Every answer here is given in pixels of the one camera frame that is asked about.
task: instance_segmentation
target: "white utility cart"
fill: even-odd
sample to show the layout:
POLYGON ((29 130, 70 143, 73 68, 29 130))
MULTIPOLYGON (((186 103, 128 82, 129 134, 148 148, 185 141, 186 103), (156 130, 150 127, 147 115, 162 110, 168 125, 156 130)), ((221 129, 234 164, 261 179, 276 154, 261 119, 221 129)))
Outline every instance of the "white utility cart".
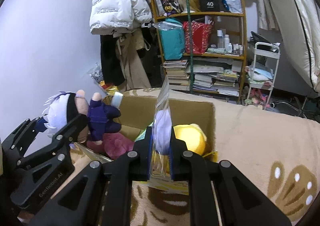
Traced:
POLYGON ((266 105, 264 107, 264 110, 266 110, 267 108, 267 105, 269 104, 269 100, 270 100, 270 97, 271 97, 271 94, 272 94, 272 91, 273 91, 273 88, 275 87, 275 80, 276 80, 276 75, 277 75, 277 72, 278 72, 278 66, 279 66, 279 59, 280 59, 280 48, 273 45, 273 44, 269 44, 269 43, 263 43, 263 42, 257 42, 255 45, 254 45, 254 60, 253 60, 253 69, 252 69, 252 73, 251 73, 251 78, 249 78, 249 92, 248 92, 248 97, 247 99, 249 99, 250 97, 250 93, 251 93, 251 89, 252 88, 257 88, 257 89, 263 89, 263 90, 268 90, 270 91, 269 93, 269 96, 267 98, 267 102, 266 102, 266 105), (278 53, 274 53, 274 52, 271 52, 271 51, 265 51, 265 50, 260 50, 260 49, 257 49, 257 47, 259 45, 264 45, 264 46, 269 46, 271 49, 272 48, 276 48, 278 49, 278 53), (275 73, 273 75, 273 79, 272 79, 272 85, 271 86, 265 86, 263 84, 257 84, 253 81, 253 75, 254 75, 254 70, 255 70, 255 67, 256 67, 256 62, 257 62, 257 56, 265 56, 265 57, 269 57, 269 58, 273 58, 273 59, 276 59, 277 63, 276 63, 276 69, 275 69, 275 73))

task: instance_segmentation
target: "white mattress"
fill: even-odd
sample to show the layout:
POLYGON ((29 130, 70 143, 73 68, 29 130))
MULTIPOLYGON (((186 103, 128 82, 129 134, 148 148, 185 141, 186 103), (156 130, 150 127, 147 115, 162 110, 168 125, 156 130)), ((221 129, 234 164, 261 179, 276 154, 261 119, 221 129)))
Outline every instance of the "white mattress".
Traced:
POLYGON ((320 23, 314 0, 270 0, 289 61, 320 92, 320 23))

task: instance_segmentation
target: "white bottle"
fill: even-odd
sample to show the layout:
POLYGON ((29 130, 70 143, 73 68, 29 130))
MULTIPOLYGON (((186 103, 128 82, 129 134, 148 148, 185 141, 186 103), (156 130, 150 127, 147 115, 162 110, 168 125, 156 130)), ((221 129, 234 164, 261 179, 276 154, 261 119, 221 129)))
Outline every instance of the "white bottle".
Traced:
POLYGON ((226 49, 227 52, 228 52, 228 49, 229 49, 229 43, 230 43, 229 35, 225 35, 224 36, 224 46, 225 46, 225 49, 226 49))
POLYGON ((228 45, 228 53, 232 53, 232 44, 231 43, 229 43, 229 45, 228 45))
POLYGON ((218 48, 224 48, 224 39, 222 30, 217 30, 218 48))

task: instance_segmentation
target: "bookshelf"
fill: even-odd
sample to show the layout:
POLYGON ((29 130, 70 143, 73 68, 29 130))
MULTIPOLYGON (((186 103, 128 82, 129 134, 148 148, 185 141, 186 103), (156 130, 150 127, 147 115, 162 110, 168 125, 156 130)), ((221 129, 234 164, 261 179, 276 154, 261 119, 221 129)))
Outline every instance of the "bookshelf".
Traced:
MULTIPOLYGON (((167 16, 158 16, 158 11, 156 7, 155 0, 150 0, 151 1, 151 10, 152 10, 152 15, 154 17, 154 22, 157 23, 159 21, 163 21, 167 16)), ((247 61, 247 18, 246 18, 246 13, 245 13, 245 4, 244 0, 241 0, 241 5, 243 9, 243 13, 229 13, 229 12, 192 12, 190 13, 191 16, 203 16, 203 15, 209 15, 209 16, 223 16, 223 17, 232 17, 232 18, 238 18, 239 20, 239 32, 237 31, 228 31, 227 33, 230 35, 235 35, 239 37, 240 44, 243 45, 243 54, 241 56, 233 56, 233 55, 221 55, 221 54, 213 54, 213 53, 204 53, 201 55, 193 55, 193 57, 201 56, 201 57, 223 57, 223 58, 231 58, 235 60, 241 60, 242 61, 242 67, 241 67, 241 72, 240 72, 240 81, 239 81, 239 97, 238 97, 238 102, 240 101, 241 98, 241 92, 243 90, 244 86, 244 81, 245 81, 245 65, 247 61)), ((173 14, 170 15, 169 17, 175 17, 175 18, 182 18, 187 21, 187 13, 180 13, 180 14, 173 14)), ((161 45, 161 39, 159 35, 158 29, 156 29, 157 32, 157 38, 158 38, 158 43, 159 43, 159 50, 161 54, 161 61, 164 63, 164 55, 163 55, 163 50, 162 50, 162 45, 161 45)), ((203 93, 210 93, 210 94, 220 94, 219 92, 212 92, 212 91, 206 91, 206 90, 197 90, 193 89, 195 92, 203 92, 203 93)))

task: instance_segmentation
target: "jacket sleeve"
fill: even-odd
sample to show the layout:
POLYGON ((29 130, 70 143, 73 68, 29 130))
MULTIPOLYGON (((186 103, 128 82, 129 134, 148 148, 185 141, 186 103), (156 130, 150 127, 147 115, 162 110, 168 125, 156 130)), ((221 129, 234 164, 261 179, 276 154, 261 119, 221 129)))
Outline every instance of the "jacket sleeve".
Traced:
POLYGON ((131 30, 133 20, 131 0, 92 0, 92 34, 109 35, 114 30, 131 30))
POLYGON ((139 23, 150 22, 152 13, 146 0, 131 0, 134 19, 139 23))

